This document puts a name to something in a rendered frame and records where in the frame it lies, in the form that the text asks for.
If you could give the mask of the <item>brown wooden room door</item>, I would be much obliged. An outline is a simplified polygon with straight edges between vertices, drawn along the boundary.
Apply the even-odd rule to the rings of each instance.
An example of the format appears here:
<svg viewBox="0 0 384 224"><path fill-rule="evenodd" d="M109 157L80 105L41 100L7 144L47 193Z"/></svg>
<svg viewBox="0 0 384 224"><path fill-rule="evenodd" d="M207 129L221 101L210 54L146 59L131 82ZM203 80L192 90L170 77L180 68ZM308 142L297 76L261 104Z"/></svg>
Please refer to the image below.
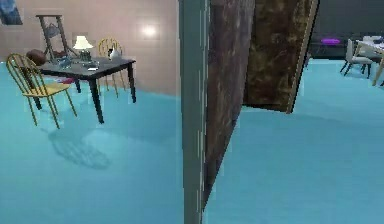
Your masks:
<svg viewBox="0 0 384 224"><path fill-rule="evenodd" d="M246 106L291 113L320 0L256 0Z"/></svg>

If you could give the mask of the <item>white shade table lamp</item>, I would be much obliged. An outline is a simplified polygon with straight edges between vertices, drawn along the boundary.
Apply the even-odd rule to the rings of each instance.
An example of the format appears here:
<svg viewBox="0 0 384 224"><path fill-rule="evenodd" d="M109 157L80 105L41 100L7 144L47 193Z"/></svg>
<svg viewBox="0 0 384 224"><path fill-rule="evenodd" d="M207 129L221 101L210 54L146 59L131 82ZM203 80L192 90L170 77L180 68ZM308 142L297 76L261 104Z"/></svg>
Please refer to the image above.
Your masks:
<svg viewBox="0 0 384 224"><path fill-rule="evenodd" d="M93 45L89 43L85 36L77 36L73 48L79 52L82 61L91 61L90 49L93 48Z"/></svg>

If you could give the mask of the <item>dark wooden ladder shelf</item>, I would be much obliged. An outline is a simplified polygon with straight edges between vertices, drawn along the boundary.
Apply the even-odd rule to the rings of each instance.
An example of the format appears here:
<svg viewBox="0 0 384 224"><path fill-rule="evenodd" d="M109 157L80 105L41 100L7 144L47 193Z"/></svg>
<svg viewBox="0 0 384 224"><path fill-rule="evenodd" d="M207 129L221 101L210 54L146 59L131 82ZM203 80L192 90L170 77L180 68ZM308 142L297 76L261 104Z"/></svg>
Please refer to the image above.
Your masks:
<svg viewBox="0 0 384 224"><path fill-rule="evenodd" d="M48 15L48 14L40 14L36 15L36 18L40 22L40 26L43 31L43 36L45 40L45 50L44 54L49 56L50 60L55 60L56 56L54 55L54 50L52 48L51 39L53 37L59 36L61 38L61 42L63 45L63 51L65 52L65 56L69 56L70 54L73 54L74 56L77 56L77 53L71 49L68 45L66 35L64 32L64 27L62 24L62 16L61 15ZM49 23L47 24L45 22L46 18L54 18L56 20L56 23Z"/></svg>

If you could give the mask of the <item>black dining table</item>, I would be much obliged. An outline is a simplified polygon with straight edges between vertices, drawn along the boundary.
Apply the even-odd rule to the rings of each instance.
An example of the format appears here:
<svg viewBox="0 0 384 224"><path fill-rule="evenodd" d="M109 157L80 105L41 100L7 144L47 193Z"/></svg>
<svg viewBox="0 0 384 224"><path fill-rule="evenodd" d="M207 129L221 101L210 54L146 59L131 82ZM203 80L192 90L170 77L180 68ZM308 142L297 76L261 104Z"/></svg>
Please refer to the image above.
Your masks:
<svg viewBox="0 0 384 224"><path fill-rule="evenodd" d="M135 60L123 58L109 60L108 58L103 57L96 57L95 60L99 62L98 69L95 71L89 71L83 66L83 62L75 62L68 69L62 69L58 64L45 63L44 65L39 66L39 69L44 75L73 78L75 81L87 81L89 83L98 121L100 124L103 124L104 118L96 81L99 78L106 77L126 69L128 72L132 101L136 102L136 89L133 73L133 64L135 63Z"/></svg>

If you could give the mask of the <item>pale wooden table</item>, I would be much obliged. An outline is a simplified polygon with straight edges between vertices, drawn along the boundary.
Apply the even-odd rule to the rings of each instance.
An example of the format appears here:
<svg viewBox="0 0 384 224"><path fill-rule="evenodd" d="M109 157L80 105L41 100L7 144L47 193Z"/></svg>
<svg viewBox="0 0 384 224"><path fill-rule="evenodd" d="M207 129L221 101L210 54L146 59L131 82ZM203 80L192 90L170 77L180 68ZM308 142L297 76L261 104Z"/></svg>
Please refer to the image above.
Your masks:
<svg viewBox="0 0 384 224"><path fill-rule="evenodd" d="M378 79L381 76L382 71L384 70L384 43L375 44L370 41L357 40L357 47L355 49L354 55L358 56L361 53L361 48L367 48L371 51L377 52L381 56L380 63L378 65L375 77L373 78L372 85L375 86Z"/></svg>

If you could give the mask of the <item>white grey chair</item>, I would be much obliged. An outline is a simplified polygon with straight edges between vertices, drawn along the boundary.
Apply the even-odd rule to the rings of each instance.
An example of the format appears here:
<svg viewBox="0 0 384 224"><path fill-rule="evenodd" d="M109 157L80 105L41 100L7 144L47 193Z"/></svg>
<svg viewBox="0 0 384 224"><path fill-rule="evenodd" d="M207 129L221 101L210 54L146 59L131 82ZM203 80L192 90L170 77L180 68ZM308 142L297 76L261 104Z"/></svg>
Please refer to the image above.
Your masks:
<svg viewBox="0 0 384 224"><path fill-rule="evenodd" d="M362 66L363 71L368 68L368 74L371 74L371 67L373 61L367 57L355 56L354 55L354 43L351 39L348 40L346 48L345 63L341 68L341 72L347 74L353 65L359 64Z"/></svg>

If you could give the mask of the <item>yellow wooden chair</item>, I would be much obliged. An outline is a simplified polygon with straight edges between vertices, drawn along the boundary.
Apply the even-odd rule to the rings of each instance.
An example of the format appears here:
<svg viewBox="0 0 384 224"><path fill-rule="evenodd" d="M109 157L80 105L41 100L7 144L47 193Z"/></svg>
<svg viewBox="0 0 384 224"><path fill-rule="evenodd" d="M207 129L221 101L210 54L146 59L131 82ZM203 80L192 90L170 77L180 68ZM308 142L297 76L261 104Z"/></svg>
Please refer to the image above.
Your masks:
<svg viewBox="0 0 384 224"><path fill-rule="evenodd" d="M56 82L46 83L38 66L27 56L21 54L9 54L5 64L9 74L21 91L21 94L28 100L35 125L38 125L38 122L33 110L32 100L35 98L45 98L48 102L55 125L57 128L60 128L58 123L58 109L54 96L61 92L65 93L74 116L77 116L76 109L68 92L70 88L69 84Z"/></svg>
<svg viewBox="0 0 384 224"><path fill-rule="evenodd" d="M99 41L98 54L100 57L105 57L105 58L109 59L109 54L113 48L117 49L120 52L120 54L121 54L120 58L122 58L123 48L122 48L121 44L116 39L114 39L112 37L106 37L106 38L103 38ZM122 82L123 89L126 90L126 85L124 82L122 72L119 71L119 74L120 74L120 80ZM118 88L117 88L117 84L116 84L116 80L115 80L114 75L112 75L112 81L113 81L113 87L115 89L116 97L118 98L118 96L119 96ZM105 78L105 85L106 85L107 91L109 91L109 85L108 85L107 78Z"/></svg>

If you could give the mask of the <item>blue framed wall picture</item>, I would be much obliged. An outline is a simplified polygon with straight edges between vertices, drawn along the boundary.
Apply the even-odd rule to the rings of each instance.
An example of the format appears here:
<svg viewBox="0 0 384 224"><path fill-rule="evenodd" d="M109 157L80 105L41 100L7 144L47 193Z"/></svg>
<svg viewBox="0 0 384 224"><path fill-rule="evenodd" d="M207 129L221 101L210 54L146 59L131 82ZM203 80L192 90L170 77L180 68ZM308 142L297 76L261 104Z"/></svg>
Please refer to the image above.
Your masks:
<svg viewBox="0 0 384 224"><path fill-rule="evenodd" d="M0 22L3 25L22 25L15 0L0 0Z"/></svg>

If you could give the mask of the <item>clear glass object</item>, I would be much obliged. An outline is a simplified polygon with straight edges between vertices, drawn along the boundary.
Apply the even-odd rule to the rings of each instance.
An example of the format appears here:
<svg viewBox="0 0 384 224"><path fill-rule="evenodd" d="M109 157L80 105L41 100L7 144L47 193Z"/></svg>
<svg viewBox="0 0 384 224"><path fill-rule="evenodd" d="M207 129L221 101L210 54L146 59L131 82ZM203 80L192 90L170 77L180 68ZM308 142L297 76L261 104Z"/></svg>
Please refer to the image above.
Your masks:
<svg viewBox="0 0 384 224"><path fill-rule="evenodd" d="M57 59L58 65L61 69L68 69L72 65L72 60L69 56L63 56Z"/></svg>

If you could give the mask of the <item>brown basketball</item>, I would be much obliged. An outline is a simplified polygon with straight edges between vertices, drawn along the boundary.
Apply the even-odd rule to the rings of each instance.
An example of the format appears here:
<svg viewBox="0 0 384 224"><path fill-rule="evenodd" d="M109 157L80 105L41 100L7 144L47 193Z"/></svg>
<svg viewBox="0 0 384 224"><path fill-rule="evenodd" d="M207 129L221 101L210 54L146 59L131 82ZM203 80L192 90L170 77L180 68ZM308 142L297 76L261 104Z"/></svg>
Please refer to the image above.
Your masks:
<svg viewBox="0 0 384 224"><path fill-rule="evenodd" d="M38 49L32 49L26 53L26 56L32 60L37 66L41 66L46 63L47 58L43 51Z"/></svg>

